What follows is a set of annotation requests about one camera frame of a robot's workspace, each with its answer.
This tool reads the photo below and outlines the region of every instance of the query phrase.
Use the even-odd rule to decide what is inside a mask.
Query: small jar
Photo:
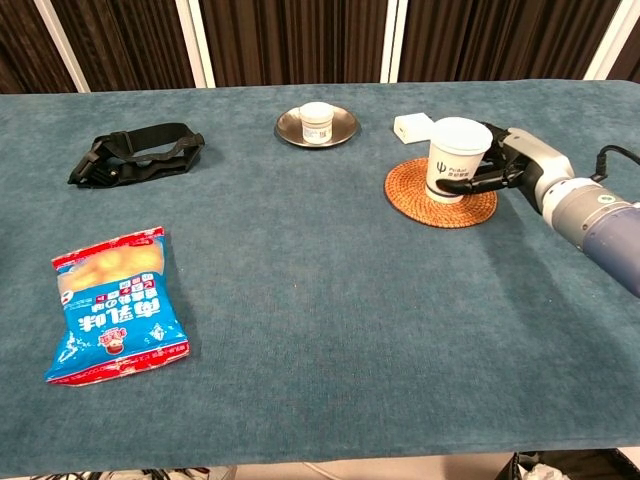
[[[302,138],[307,143],[322,145],[331,140],[333,106],[324,102],[305,103],[300,107]]]

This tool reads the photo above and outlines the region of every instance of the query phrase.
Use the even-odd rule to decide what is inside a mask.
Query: cable
[[[591,180],[600,183],[602,180],[608,177],[607,175],[607,152],[612,151],[624,155],[630,158],[638,165],[640,165],[640,157],[633,152],[630,152],[626,148],[619,147],[618,145],[607,145],[602,147],[600,153],[596,157],[596,173],[591,175]]]
[[[320,475],[322,475],[325,478],[328,478],[329,480],[343,480],[342,478],[334,475],[331,472],[327,472],[325,469],[320,468],[319,466],[317,466],[315,463],[308,463],[308,462],[302,462],[302,464],[307,467],[310,468],[311,470],[313,470],[316,473],[319,473]]]

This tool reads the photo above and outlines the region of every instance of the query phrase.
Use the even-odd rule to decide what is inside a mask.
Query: metal plate
[[[315,145],[302,138],[302,122],[298,107],[283,113],[276,122],[276,132],[287,142],[306,148],[327,148],[344,143],[353,137],[358,131],[358,120],[348,110],[334,105],[332,129],[331,140],[321,145]]]

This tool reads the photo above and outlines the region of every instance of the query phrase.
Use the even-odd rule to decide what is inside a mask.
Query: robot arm
[[[566,156],[530,133],[485,125],[493,134],[483,159],[490,165],[468,180],[438,180],[438,187],[462,195],[518,188],[547,224],[640,297],[640,208],[593,180],[606,174],[576,178]]]

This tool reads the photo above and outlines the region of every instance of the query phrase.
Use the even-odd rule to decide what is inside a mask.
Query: chip bag
[[[164,277],[164,229],[52,260],[67,331],[49,383],[80,386],[162,367],[189,354]]]

